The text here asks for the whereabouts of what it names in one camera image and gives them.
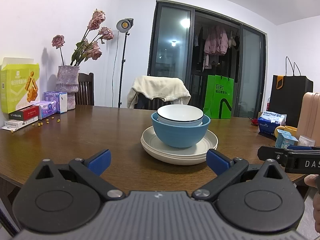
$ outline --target wooden table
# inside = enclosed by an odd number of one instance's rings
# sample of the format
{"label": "wooden table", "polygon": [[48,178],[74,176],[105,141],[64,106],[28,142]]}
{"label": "wooden table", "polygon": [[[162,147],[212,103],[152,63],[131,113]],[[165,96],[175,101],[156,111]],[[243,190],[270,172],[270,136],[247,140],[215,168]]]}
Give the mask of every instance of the wooden table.
{"label": "wooden table", "polygon": [[[152,111],[77,105],[75,110],[55,114],[40,127],[27,126],[14,133],[0,130],[0,177],[22,186],[44,158],[55,163],[92,156],[110,149],[110,167],[101,175],[115,187],[129,190],[187,190],[191,193],[216,175],[206,162],[193,166],[163,163],[141,146],[142,132],[150,127]],[[274,141],[258,134],[247,118],[212,119],[209,130],[218,137],[218,151],[242,157],[249,163],[263,163],[257,157],[262,145]],[[296,182],[303,175],[289,174]]]}

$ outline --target yellow cup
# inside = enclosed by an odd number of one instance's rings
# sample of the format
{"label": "yellow cup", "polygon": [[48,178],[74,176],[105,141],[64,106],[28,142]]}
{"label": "yellow cup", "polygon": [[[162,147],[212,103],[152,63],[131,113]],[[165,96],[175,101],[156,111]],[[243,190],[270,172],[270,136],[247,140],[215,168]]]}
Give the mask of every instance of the yellow cup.
{"label": "yellow cup", "polygon": [[279,130],[285,130],[287,132],[290,132],[292,136],[296,136],[296,133],[297,133],[297,128],[295,127],[292,127],[292,126],[278,126],[276,129],[275,129],[275,137],[277,138],[278,137],[278,131],[277,129]]}

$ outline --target green shopping bag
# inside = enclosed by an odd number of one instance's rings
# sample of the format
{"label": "green shopping bag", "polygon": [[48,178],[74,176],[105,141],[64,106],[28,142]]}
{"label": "green shopping bag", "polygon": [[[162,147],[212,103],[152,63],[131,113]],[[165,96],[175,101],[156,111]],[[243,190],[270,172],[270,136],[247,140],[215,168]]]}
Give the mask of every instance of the green shopping bag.
{"label": "green shopping bag", "polygon": [[230,119],[233,79],[223,76],[208,76],[204,101],[204,114],[213,119]]}

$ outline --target orange tag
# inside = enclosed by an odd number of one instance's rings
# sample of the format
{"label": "orange tag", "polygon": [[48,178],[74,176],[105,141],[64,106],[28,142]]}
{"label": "orange tag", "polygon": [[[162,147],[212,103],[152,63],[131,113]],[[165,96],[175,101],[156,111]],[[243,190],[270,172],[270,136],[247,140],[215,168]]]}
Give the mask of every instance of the orange tag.
{"label": "orange tag", "polygon": [[282,88],[283,86],[283,76],[277,76],[277,89]]}

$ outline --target blue bowl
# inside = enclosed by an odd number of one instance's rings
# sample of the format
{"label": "blue bowl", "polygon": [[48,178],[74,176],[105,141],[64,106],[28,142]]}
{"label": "blue bowl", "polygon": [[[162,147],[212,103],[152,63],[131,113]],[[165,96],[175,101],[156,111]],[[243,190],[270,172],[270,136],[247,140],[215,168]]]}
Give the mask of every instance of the blue bowl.
{"label": "blue bowl", "polygon": [[191,147],[200,142],[211,121],[204,115],[200,126],[174,126],[159,122],[156,112],[151,115],[151,119],[158,138],[165,144],[176,148]]}

